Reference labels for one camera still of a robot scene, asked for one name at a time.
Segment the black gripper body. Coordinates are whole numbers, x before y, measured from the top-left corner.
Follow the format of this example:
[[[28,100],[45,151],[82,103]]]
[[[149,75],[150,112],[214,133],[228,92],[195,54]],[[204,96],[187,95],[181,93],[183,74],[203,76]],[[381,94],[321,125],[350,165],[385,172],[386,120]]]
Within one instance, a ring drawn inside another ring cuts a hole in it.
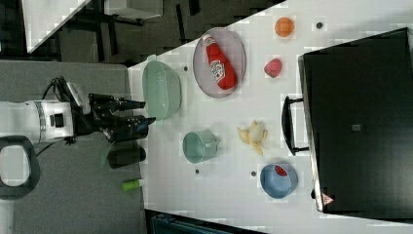
[[[130,137],[127,118],[115,115],[116,111],[125,111],[128,103],[123,97],[88,94],[91,111],[76,114],[76,136],[86,136],[95,132],[103,133],[109,142],[127,141]]]

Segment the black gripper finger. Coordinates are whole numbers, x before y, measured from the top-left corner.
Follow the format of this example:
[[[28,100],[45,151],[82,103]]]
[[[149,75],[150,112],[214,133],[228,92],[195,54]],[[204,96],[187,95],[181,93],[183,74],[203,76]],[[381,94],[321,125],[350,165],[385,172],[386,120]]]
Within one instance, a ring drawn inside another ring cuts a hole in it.
[[[144,117],[138,115],[130,118],[128,123],[128,134],[133,138],[145,138],[149,133],[149,126],[156,121],[155,117]]]
[[[131,109],[139,109],[145,106],[144,101],[135,101],[135,100],[122,100],[119,104],[119,110],[131,110]]]

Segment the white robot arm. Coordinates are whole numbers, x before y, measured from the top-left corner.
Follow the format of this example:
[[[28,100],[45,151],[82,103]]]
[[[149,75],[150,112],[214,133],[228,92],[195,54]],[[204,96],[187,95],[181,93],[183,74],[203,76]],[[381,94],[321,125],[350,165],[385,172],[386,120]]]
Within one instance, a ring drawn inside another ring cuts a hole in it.
[[[64,95],[58,100],[1,103],[1,198],[17,200],[29,194],[41,176],[34,146],[50,147],[64,140],[102,133],[108,142],[145,138],[154,117],[119,116],[119,111],[140,109],[143,101],[90,94]]]

